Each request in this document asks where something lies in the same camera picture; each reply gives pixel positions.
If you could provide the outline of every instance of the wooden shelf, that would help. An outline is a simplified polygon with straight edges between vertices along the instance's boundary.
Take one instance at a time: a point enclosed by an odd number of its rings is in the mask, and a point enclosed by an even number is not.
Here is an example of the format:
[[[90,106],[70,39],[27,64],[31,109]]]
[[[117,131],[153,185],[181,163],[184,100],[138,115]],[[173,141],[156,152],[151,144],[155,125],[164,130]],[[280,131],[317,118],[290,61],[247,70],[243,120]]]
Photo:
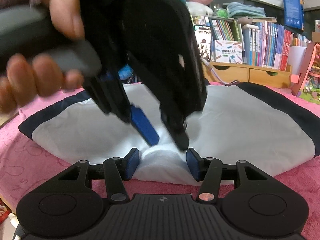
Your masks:
[[[266,67],[255,67],[255,66],[251,66],[251,65],[247,65],[247,64],[210,62],[210,65],[212,65],[212,66],[221,66],[221,67],[224,66],[224,67],[251,68],[251,69],[270,71],[270,72],[274,72],[274,73],[290,72],[290,65],[287,66],[287,69],[285,71],[276,70],[276,69],[273,69],[273,68],[266,68]]]
[[[260,85],[275,88],[290,87],[291,66],[288,65],[286,71],[272,68],[255,67],[246,64],[217,63],[210,62],[216,74],[225,82],[238,80],[240,82],[252,82]],[[203,66],[204,76],[209,81],[219,82],[210,72],[211,67]]]

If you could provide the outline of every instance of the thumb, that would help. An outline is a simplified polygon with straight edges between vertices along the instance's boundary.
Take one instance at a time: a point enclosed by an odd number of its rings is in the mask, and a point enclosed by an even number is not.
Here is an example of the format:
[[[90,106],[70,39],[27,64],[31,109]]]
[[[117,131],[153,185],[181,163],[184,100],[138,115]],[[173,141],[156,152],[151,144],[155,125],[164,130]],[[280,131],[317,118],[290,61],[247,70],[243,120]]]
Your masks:
[[[79,0],[44,0],[50,10],[54,27],[67,38],[84,38]]]

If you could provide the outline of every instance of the phone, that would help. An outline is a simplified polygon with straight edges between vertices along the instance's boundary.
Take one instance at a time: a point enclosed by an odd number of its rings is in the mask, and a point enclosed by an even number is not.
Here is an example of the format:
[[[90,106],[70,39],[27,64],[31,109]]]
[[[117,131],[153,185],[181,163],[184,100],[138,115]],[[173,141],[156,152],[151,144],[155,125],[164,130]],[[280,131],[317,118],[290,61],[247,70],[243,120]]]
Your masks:
[[[200,57],[206,61],[211,60],[211,28],[209,26],[195,25],[194,26],[196,40]]]

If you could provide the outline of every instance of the metal screw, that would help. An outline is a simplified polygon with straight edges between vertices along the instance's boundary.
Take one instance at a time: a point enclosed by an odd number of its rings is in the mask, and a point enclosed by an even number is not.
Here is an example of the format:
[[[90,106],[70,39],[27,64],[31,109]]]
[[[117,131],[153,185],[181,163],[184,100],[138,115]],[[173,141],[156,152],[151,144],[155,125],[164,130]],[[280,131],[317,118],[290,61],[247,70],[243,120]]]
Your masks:
[[[126,198],[127,198],[127,196],[125,194],[122,194],[122,193],[114,193],[111,196],[111,199],[113,201],[124,201]]]
[[[203,201],[211,201],[214,199],[214,195],[211,193],[201,193],[199,198]]]

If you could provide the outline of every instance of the navy trim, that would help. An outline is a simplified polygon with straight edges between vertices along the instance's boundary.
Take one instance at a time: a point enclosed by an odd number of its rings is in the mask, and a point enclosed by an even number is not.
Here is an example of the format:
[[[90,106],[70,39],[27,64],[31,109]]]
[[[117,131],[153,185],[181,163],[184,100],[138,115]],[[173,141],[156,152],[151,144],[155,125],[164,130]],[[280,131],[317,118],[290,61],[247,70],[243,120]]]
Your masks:
[[[18,129],[21,133],[32,140],[33,131],[43,122],[49,121],[50,119],[56,117],[68,106],[88,100],[89,98],[90,96],[86,91],[81,91],[74,96],[67,97],[29,116],[19,125]]]
[[[318,116],[265,86],[249,82],[238,83],[236,86],[272,108],[289,115],[313,141],[316,148],[315,157],[320,155],[320,118]]]
[[[297,123],[297,125],[299,125],[301,129],[312,139],[316,149],[315,156],[320,155],[319,117],[317,117],[309,110],[298,106],[296,103],[287,99],[285,96],[265,86],[249,82],[239,82],[233,85],[238,86],[246,93],[267,103],[272,108],[280,110],[289,115]],[[54,118],[62,111],[64,111],[68,106],[88,100],[89,98],[90,96],[85,91],[79,92],[74,96],[67,97],[30,116],[22,124],[19,125],[19,131],[32,140],[33,131],[43,122]]]

